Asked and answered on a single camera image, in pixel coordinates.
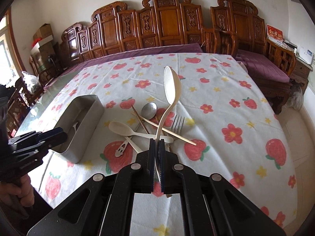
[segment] tiled floor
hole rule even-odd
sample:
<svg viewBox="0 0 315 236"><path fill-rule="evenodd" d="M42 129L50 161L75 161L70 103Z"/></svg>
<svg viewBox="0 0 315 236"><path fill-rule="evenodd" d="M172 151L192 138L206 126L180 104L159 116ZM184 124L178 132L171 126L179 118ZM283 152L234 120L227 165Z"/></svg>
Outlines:
<svg viewBox="0 0 315 236"><path fill-rule="evenodd" d="M288 140L296 168L298 209L296 220L285 227L287 236L301 226L315 203L315 149L301 112L282 108L278 119Z"/></svg>

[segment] transparent plastic bag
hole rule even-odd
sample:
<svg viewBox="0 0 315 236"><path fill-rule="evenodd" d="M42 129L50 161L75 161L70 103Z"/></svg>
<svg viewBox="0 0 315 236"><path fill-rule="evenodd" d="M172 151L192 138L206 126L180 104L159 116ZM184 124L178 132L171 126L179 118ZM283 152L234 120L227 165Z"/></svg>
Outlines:
<svg viewBox="0 0 315 236"><path fill-rule="evenodd" d="M30 75L28 72L22 71L22 74L24 75L23 81L26 84L27 90L34 95L36 90L41 87L40 82L36 76Z"/></svg>
<svg viewBox="0 0 315 236"><path fill-rule="evenodd" d="M300 85L293 85L291 87L293 93L289 97L286 106L293 107L296 110L300 110L303 105L303 93Z"/></svg>

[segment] strawberry print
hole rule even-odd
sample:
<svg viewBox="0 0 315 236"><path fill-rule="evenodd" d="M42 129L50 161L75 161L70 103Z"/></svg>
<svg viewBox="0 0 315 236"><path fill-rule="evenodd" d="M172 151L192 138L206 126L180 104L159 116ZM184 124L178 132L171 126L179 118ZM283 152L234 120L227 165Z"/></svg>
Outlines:
<svg viewBox="0 0 315 236"><path fill-rule="evenodd" d="M204 113L213 112L212 106L207 105L207 104L203 104L203 105L200 107L200 109L203 110Z"/></svg>
<svg viewBox="0 0 315 236"><path fill-rule="evenodd" d="M233 124L228 124L227 128L223 128L222 133L224 135L224 140L227 143L232 143L235 141L237 144L241 144L243 139L241 137L243 131L241 128L236 128Z"/></svg>
<svg viewBox="0 0 315 236"><path fill-rule="evenodd" d="M142 68L146 68L146 67L150 67L152 64L150 63L145 63L145 64L142 64L141 67Z"/></svg>
<svg viewBox="0 0 315 236"><path fill-rule="evenodd" d="M205 73L207 70L205 70L204 68L198 68L198 69L196 69L196 71L198 73Z"/></svg>
<svg viewBox="0 0 315 236"><path fill-rule="evenodd" d="M269 210L267 209L267 207L263 206L260 209L262 212L264 212L265 215L269 216Z"/></svg>
<svg viewBox="0 0 315 236"><path fill-rule="evenodd" d="M154 182L154 189L152 194L154 194L156 197L161 197L164 194L161 192L161 185L159 182Z"/></svg>
<svg viewBox="0 0 315 236"><path fill-rule="evenodd" d="M231 106L233 106L234 108L236 108L236 107L240 107L240 102L237 102L236 100L234 100L234 99L231 99L231 101L229 102L229 104L231 105Z"/></svg>
<svg viewBox="0 0 315 236"><path fill-rule="evenodd" d="M112 75L112 76L111 76L111 79L115 79L115 78L117 78L118 76L119 76L119 74Z"/></svg>
<svg viewBox="0 0 315 236"><path fill-rule="evenodd" d="M164 114L165 111L166 111L165 108L159 108L159 109L157 110L156 116L157 116L158 118L161 117L161 116ZM164 126L164 127L170 127L170 126L172 126L172 123L173 123L172 118L173 118L174 116L175 116L175 113L170 112L170 113L168 114L168 116L166 117L166 120L165 120L163 126ZM158 122L156 121L155 117L153 117L150 121L154 122L155 124L158 124Z"/></svg>
<svg viewBox="0 0 315 236"><path fill-rule="evenodd" d="M250 109L257 109L257 104L254 100L250 98L243 99L245 106L249 107Z"/></svg>
<svg viewBox="0 0 315 236"><path fill-rule="evenodd" d="M224 67L231 67L231 65L227 62L223 62L223 63L220 63L221 65L223 65Z"/></svg>
<svg viewBox="0 0 315 236"><path fill-rule="evenodd" d="M114 100L110 101L109 103L106 104L106 108L113 108L114 105L116 105L116 103L114 102Z"/></svg>
<svg viewBox="0 0 315 236"><path fill-rule="evenodd" d="M293 189L295 184L296 184L295 175L290 176L288 185L291 186L291 188Z"/></svg>
<svg viewBox="0 0 315 236"><path fill-rule="evenodd" d="M119 70L121 68L124 68L127 65L127 63L123 63L123 64L117 64L116 66L113 67L114 70Z"/></svg>
<svg viewBox="0 0 315 236"><path fill-rule="evenodd" d="M236 189L239 189L241 186L245 185L244 179L245 179L245 176L243 174L238 174L237 172L233 172L233 178L230 180L230 183Z"/></svg>
<svg viewBox="0 0 315 236"><path fill-rule="evenodd" d="M280 139L270 139L266 144L266 158L274 160L277 169L281 169L287 159L287 152Z"/></svg>
<svg viewBox="0 0 315 236"><path fill-rule="evenodd" d="M276 219L274 220L274 222L280 226L280 227L283 227L283 222L285 221L285 214L282 213L282 211L280 211L278 214L277 214L277 217Z"/></svg>
<svg viewBox="0 0 315 236"><path fill-rule="evenodd" d="M198 64L198 63L201 61L201 59L199 59L199 58L197 58L197 57L187 57L187 58L185 59L185 61L186 61L187 63Z"/></svg>
<svg viewBox="0 0 315 236"><path fill-rule="evenodd" d="M190 160L198 161L204 160L204 153L210 150L210 147L206 145L206 143L199 139L193 139L192 140L197 145L192 145L190 143L185 143L184 150L187 155L187 157Z"/></svg>
<svg viewBox="0 0 315 236"><path fill-rule="evenodd" d="M92 83L89 87L88 87L88 90L91 90L92 88L96 87L97 86L97 83Z"/></svg>
<svg viewBox="0 0 315 236"><path fill-rule="evenodd" d="M72 163L72 162L70 162L70 161L67 161L67 167L69 168L69 167L73 167L74 166L74 164Z"/></svg>
<svg viewBox="0 0 315 236"><path fill-rule="evenodd" d="M70 92L69 96L71 96L71 97L72 97L75 93L77 93L77 91L78 91L77 89L72 90L72 91Z"/></svg>
<svg viewBox="0 0 315 236"><path fill-rule="evenodd" d="M60 192L61 183L59 181L60 176L54 176L53 173L49 173L49 177L46 182L45 192L50 199L57 197Z"/></svg>
<svg viewBox="0 0 315 236"><path fill-rule="evenodd" d="M123 99L119 106L122 109L130 109L131 106L133 106L135 102L136 101L131 97L131 98L128 98L128 99Z"/></svg>
<svg viewBox="0 0 315 236"><path fill-rule="evenodd" d="M57 107L56 107L56 111L60 110L60 108L62 108L62 104L57 105Z"/></svg>
<svg viewBox="0 0 315 236"><path fill-rule="evenodd" d="M250 89L251 85L248 84L246 81L238 81L239 84L242 86L242 87L246 87L248 89Z"/></svg>
<svg viewBox="0 0 315 236"><path fill-rule="evenodd" d="M145 89L147 86L151 85L151 83L149 82L149 80L141 80L139 81L138 84L136 84L136 88L141 88L141 89Z"/></svg>
<svg viewBox="0 0 315 236"><path fill-rule="evenodd" d="M123 141L111 142L105 147L103 153L100 154L100 157L103 160L107 161L106 163L107 174L111 174L112 172L118 173L121 168L130 164L130 162L132 161L133 148L131 145L127 145L125 151L123 152L123 155L115 157L115 152L122 143Z"/></svg>
<svg viewBox="0 0 315 236"><path fill-rule="evenodd" d="M208 82L210 82L210 80L209 80L209 79L206 79L206 78L200 78L200 81L201 81L202 83L208 83Z"/></svg>

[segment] purple seat cover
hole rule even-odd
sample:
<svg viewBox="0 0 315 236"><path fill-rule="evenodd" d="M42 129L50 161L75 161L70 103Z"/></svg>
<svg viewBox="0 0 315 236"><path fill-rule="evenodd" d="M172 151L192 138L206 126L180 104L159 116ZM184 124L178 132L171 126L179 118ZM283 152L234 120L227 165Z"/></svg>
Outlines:
<svg viewBox="0 0 315 236"><path fill-rule="evenodd" d="M129 52L122 52L122 53L108 55L108 56L104 56L104 57L89 60L87 62L80 63L78 65L68 68L60 76L63 76L63 75L66 75L68 73L72 73L75 71L81 71L82 69L86 67L95 66L95 65L99 65L99 64L103 64L106 62L111 62L111 61L119 60L123 58L165 54L165 53L203 53L203 50L201 49L198 43L192 43L192 44L183 44L183 45L153 47L153 48L146 48L146 49L134 50L134 51L129 51ZM56 80L57 78L52 80L50 83L48 83L44 87L44 90L46 91L49 88L49 86L54 84Z"/></svg>
<svg viewBox="0 0 315 236"><path fill-rule="evenodd" d="M235 60L244 63L248 74L252 78L268 79L284 83L290 82L289 76L264 55L238 50Z"/></svg>

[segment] human hand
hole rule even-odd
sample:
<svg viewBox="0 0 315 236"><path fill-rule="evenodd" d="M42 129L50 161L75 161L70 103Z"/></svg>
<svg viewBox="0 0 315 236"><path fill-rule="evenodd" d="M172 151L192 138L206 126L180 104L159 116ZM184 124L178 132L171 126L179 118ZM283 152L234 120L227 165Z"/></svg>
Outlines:
<svg viewBox="0 0 315 236"><path fill-rule="evenodd" d="M10 195L16 195L21 198L20 203L24 207L31 207L34 204L34 189L31 185L31 178L26 174L21 177L21 187L15 184L0 182L0 200L13 207Z"/></svg>

